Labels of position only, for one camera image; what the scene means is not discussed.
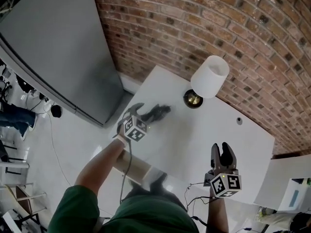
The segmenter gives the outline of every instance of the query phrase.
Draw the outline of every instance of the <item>beige pants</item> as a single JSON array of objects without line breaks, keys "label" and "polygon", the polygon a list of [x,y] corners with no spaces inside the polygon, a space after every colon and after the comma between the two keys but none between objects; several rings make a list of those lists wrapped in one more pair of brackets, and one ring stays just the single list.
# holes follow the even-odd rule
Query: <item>beige pants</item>
[{"label": "beige pants", "polygon": [[258,222],[269,225],[276,225],[285,230],[289,230],[290,224],[296,215],[297,214],[293,213],[274,213],[258,218]]}]

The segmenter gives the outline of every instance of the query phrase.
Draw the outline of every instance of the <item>green shirt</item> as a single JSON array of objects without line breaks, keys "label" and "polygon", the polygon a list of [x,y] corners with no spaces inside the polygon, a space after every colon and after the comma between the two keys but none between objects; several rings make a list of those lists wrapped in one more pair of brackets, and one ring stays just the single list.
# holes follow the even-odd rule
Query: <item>green shirt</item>
[{"label": "green shirt", "polygon": [[[50,222],[49,233],[91,233],[99,217],[96,195],[80,185],[66,190]],[[126,199],[101,233],[198,233],[187,212],[166,198]]]}]

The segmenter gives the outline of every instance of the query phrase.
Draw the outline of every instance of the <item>person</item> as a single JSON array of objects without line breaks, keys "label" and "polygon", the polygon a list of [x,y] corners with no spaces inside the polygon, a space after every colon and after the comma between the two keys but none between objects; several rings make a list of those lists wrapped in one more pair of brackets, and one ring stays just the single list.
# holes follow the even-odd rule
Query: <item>person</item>
[{"label": "person", "polygon": [[[118,137],[83,168],[74,186],[65,191],[49,224],[49,233],[94,232],[99,218],[97,195],[125,147],[123,132],[124,126]],[[99,232],[198,233],[196,224],[177,196],[163,188],[165,176],[152,183],[150,191],[134,185],[115,215]],[[207,232],[229,232],[224,199],[209,204]]]},{"label": "person", "polygon": [[266,208],[260,207],[256,221],[276,225],[294,233],[311,232],[311,215],[307,213],[273,213],[267,214]]},{"label": "person", "polygon": [[0,100],[0,107],[0,126],[16,128],[24,140],[28,127],[30,131],[35,127],[37,119],[35,112],[8,104],[3,100]]}]

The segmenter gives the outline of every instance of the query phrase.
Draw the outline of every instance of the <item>green sleeve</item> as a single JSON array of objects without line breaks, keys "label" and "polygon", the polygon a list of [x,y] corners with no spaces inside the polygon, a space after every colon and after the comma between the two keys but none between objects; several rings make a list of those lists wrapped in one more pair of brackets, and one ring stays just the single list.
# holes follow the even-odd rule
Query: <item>green sleeve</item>
[{"label": "green sleeve", "polygon": [[48,233],[89,233],[98,217],[95,193],[84,186],[75,185],[66,190],[49,224]]}]

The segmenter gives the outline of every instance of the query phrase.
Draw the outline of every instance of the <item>tile floor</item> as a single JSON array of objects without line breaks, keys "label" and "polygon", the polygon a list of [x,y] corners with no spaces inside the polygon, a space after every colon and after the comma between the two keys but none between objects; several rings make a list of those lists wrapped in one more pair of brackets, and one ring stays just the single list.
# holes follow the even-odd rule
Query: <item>tile floor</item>
[{"label": "tile floor", "polygon": [[[16,106],[25,107],[26,97],[26,94],[15,83],[13,91],[11,91],[12,103]],[[8,150],[9,155],[25,157],[30,168],[27,172],[23,170],[25,175],[22,176],[2,174],[1,181],[3,183],[34,183],[32,187],[33,194],[47,193],[46,197],[40,199],[40,203],[48,208],[40,213],[40,220],[44,226],[48,225],[65,190],[74,184],[84,165],[109,143],[108,134],[112,125],[116,122],[131,97],[131,95],[124,97],[122,105],[106,128],[94,126],[64,110],[61,118],[54,118],[51,114],[39,115],[35,130],[28,132],[25,141],[20,140],[19,133],[15,129],[5,128],[3,130],[6,133],[6,137],[14,139],[15,146],[18,148],[18,151]],[[29,97],[27,106],[32,108],[38,102],[38,97]],[[41,103],[34,111],[42,113],[44,110],[48,110],[51,104],[52,102],[48,104]],[[99,192],[98,203],[101,216],[110,217],[114,215],[119,205],[121,182],[122,175],[113,169]],[[175,193],[183,204],[186,204],[184,194],[187,186],[187,183],[171,176],[164,183],[164,187]],[[126,181],[123,196],[130,189],[131,186]],[[187,193],[187,201],[189,202],[197,196],[208,196],[208,192],[192,186]],[[12,203],[7,191],[0,191],[0,200],[2,212],[11,208],[20,210],[16,204]],[[252,227],[257,231],[261,231],[263,228],[262,224],[253,221],[258,206],[227,199],[226,207],[230,232],[234,233],[244,227]],[[192,209],[193,207],[191,206],[189,209],[190,215],[192,215]],[[201,201],[197,201],[194,215],[206,220],[208,206]],[[200,232],[205,231],[203,225],[200,223],[197,225]]]}]

